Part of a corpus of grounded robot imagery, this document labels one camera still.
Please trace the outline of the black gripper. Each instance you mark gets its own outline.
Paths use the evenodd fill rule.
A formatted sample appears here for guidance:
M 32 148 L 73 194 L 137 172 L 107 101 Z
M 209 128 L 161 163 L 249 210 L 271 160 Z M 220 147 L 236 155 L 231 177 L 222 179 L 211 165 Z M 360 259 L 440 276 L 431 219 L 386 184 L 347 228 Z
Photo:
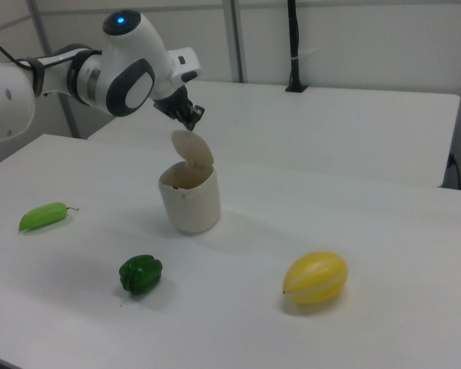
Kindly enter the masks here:
M 174 94 L 163 99 L 154 100 L 154 107 L 171 119 L 181 120 L 188 131 L 194 130 L 196 124 L 205 113 L 203 107 L 193 105 L 184 85 L 178 88 Z

